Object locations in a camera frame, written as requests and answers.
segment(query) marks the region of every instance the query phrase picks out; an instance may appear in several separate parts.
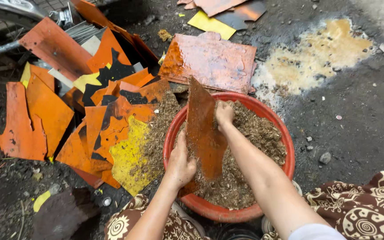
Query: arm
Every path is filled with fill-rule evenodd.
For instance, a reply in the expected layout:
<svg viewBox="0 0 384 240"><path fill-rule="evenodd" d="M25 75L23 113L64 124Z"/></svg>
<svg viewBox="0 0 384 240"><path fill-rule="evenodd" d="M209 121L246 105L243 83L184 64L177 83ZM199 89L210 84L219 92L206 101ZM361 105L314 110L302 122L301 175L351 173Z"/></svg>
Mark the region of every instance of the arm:
<svg viewBox="0 0 384 240"><path fill-rule="evenodd" d="M219 101L216 109L218 128L226 137L257 203L280 237L288 239L294 230L309 223L330 226L297 194L282 169L232 125L233 118L233 109L227 103Z"/></svg>
<svg viewBox="0 0 384 240"><path fill-rule="evenodd" d="M167 171L154 198L145 213L130 231L126 240L161 240L167 217L179 189L192 180L196 171L196 160L188 160L188 149L184 131L168 161Z"/></svg>

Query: red plastic basin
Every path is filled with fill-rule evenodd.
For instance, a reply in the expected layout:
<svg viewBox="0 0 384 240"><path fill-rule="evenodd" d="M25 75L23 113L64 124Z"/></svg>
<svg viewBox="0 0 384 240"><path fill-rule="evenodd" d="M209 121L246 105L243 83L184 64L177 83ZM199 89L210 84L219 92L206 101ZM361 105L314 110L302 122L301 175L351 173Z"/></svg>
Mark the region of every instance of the red plastic basin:
<svg viewBox="0 0 384 240"><path fill-rule="evenodd" d="M236 101L239 100L244 106L252 110L259 117L266 117L274 123L282 134L281 141L285 144L287 150L287 156L285 158L285 164L282 167L287 177L292 180L294 173L294 147L290 134L281 119L272 111L268 106L261 101L239 93L233 92L221 92L211 94L214 99L222 101ZM167 169L168 159L170 158L171 151L174 147L174 142L177 136L177 132L180 126L186 121L186 112L188 106L182 108L174 117L166 135L163 149L164 168ZM262 210L258 204L254 204L248 208L240 210L229 210L220 206L213 205L203 198L198 197L195 194L189 194L180 199L187 207L194 212L205 216L211 220L217 222L245 222L253 218L262 216Z"/></svg>

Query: hand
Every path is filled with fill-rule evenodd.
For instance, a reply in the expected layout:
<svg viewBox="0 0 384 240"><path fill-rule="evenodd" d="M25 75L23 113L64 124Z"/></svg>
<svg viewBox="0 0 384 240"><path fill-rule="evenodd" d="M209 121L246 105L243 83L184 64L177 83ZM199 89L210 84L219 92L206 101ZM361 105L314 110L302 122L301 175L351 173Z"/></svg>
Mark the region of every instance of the hand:
<svg viewBox="0 0 384 240"><path fill-rule="evenodd" d="M223 127L227 124L232 124L235 112L233 108L224 101L217 101L216 107L216 120L218 123L218 129L223 133Z"/></svg>
<svg viewBox="0 0 384 240"><path fill-rule="evenodd" d="M186 134L182 130L177 139L177 145L171 151L168 160L167 171L164 178L167 179L175 190L184 187L192 180L196 172L196 159L188 159L188 149L186 147Z"/></svg>

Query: brown patterned pants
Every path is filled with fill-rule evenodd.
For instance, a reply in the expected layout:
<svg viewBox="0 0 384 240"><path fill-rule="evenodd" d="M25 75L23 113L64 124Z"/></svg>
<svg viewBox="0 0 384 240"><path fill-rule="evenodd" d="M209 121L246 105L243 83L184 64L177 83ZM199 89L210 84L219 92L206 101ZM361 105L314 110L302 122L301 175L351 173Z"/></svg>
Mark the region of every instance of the brown patterned pants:
<svg viewBox="0 0 384 240"><path fill-rule="evenodd" d="M328 182L303 197L332 227L348 240L384 240L384 171L376 174L369 184L357 186L343 182ZM123 240L140 219L148 199L137 195L120 213L106 224L105 240ZM201 240L195 227L170 210L164 240ZM276 232L264 240L279 240Z"/></svg>

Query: forearm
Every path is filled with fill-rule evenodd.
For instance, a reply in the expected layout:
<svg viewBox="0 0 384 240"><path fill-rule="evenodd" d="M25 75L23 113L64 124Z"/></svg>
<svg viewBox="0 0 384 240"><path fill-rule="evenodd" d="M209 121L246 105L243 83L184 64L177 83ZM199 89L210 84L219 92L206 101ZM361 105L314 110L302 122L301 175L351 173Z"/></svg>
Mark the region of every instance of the forearm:
<svg viewBox="0 0 384 240"><path fill-rule="evenodd" d="M232 124L222 126L230 150L254 197L282 239L308 223L328 223L299 196L282 169Z"/></svg>
<svg viewBox="0 0 384 240"><path fill-rule="evenodd" d="M151 203L125 238L126 240L161 240L171 205L178 193L169 180L166 177L163 178Z"/></svg>

